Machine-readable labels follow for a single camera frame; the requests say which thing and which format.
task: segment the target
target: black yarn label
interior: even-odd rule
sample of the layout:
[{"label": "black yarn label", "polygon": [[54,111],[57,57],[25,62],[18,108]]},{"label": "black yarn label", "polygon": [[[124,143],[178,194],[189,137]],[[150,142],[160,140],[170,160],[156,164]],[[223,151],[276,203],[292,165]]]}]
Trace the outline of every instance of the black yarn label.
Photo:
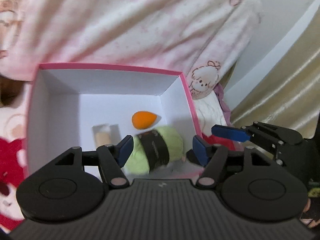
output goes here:
[{"label": "black yarn label", "polygon": [[137,135],[146,153],[150,171],[169,163],[168,147],[157,130],[151,130]]}]

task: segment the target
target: green yarn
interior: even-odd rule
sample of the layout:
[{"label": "green yarn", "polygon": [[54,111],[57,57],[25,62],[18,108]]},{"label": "green yarn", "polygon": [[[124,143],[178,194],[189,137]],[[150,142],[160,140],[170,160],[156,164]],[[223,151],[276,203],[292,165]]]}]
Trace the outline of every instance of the green yarn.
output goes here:
[{"label": "green yarn", "polygon": [[[175,128],[160,126],[156,127],[155,130],[161,134],[167,145],[170,156],[169,162],[180,160],[183,156],[183,141]],[[124,165],[124,168],[131,174],[148,174],[149,162],[137,136],[133,137],[133,143],[133,151]]]}]

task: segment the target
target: box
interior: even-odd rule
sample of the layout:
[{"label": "box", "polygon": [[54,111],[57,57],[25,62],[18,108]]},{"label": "box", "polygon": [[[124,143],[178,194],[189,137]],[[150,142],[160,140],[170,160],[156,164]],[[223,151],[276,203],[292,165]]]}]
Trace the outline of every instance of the box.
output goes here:
[{"label": "box", "polygon": [[[137,111],[157,114],[160,118],[153,127],[174,127],[183,138],[185,153],[192,148],[193,136],[201,135],[181,72],[105,64],[41,64],[28,111],[28,173],[70,147],[95,150],[92,132],[95,125],[111,126],[113,144],[128,134],[144,132],[132,125],[131,117]],[[180,178],[202,170],[188,161],[178,161],[170,169],[171,177]],[[85,171],[100,177],[95,167],[86,167]],[[153,175],[163,178],[167,174],[159,169]]]}]

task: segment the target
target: curtain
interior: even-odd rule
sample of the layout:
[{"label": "curtain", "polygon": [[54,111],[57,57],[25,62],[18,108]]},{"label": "curtain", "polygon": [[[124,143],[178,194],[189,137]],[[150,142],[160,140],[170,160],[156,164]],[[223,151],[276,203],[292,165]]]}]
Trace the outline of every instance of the curtain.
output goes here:
[{"label": "curtain", "polygon": [[320,10],[281,61],[233,110],[235,127],[253,121],[312,138],[320,109]]}]

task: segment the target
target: orange makeup sponge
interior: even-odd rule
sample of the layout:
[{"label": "orange makeup sponge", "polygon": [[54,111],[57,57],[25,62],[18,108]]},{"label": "orange makeup sponge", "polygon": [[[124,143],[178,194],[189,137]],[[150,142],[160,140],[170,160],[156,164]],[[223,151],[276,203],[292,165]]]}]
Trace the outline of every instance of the orange makeup sponge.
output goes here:
[{"label": "orange makeup sponge", "polygon": [[157,119],[157,115],[147,112],[139,111],[132,116],[132,124],[138,130],[149,128]]}]

